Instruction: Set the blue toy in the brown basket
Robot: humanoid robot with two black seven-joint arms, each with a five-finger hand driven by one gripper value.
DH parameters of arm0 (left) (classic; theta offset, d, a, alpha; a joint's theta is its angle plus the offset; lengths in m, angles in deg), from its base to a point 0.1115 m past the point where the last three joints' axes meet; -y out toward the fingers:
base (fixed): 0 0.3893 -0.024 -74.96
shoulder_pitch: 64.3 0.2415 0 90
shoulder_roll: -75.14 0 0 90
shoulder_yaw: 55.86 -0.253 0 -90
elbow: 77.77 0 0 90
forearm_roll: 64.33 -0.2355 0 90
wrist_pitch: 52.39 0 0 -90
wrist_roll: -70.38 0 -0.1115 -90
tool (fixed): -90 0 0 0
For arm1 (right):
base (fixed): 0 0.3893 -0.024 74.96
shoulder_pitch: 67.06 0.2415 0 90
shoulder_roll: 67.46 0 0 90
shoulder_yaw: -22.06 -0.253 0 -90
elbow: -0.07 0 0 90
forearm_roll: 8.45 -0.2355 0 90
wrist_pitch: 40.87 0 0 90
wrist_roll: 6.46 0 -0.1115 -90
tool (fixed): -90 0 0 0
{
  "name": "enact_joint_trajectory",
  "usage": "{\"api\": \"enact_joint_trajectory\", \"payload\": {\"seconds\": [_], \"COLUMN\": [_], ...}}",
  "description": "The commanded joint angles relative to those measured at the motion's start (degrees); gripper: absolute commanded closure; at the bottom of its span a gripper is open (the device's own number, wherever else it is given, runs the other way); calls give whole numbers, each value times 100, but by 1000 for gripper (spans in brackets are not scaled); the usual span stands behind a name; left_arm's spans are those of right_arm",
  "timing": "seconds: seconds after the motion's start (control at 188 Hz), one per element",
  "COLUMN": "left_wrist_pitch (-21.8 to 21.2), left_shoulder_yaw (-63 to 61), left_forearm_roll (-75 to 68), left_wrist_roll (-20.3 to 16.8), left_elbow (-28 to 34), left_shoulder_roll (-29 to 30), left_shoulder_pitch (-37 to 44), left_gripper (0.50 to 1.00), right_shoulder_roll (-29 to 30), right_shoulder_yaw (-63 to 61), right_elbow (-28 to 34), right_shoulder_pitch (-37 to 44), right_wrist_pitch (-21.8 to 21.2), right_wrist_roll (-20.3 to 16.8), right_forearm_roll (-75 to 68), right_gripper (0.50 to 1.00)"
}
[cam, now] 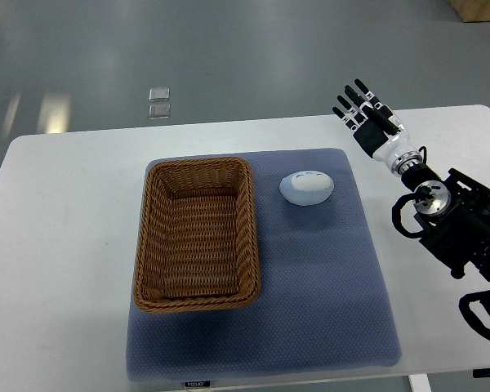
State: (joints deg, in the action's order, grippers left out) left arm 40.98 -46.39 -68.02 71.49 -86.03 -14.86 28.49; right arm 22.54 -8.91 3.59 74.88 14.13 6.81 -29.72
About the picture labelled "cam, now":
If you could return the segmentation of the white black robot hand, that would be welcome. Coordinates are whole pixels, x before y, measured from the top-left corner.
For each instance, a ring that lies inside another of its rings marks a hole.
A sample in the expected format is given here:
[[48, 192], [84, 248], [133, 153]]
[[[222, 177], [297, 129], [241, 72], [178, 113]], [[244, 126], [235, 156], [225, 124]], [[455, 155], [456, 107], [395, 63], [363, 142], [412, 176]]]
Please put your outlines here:
[[409, 144], [409, 132], [397, 115], [382, 105], [360, 79], [356, 78], [354, 84], [365, 98], [350, 85], [345, 86], [345, 94], [359, 110], [338, 95], [338, 102], [352, 118], [336, 106], [332, 107], [332, 112], [354, 132], [354, 139], [370, 158], [384, 163], [395, 176], [401, 176], [418, 164], [418, 149]]

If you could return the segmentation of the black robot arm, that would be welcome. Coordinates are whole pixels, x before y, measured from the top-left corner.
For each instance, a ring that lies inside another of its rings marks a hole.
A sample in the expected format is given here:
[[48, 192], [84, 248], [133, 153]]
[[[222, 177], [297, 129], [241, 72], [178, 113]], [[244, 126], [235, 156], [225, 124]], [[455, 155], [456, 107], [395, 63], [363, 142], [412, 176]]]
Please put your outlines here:
[[427, 164], [426, 148], [410, 144], [398, 116], [361, 80], [337, 100], [332, 111], [360, 148], [409, 191], [392, 207], [394, 228], [417, 239], [453, 278], [463, 278], [471, 263], [490, 282], [490, 189], [454, 168], [441, 179]]

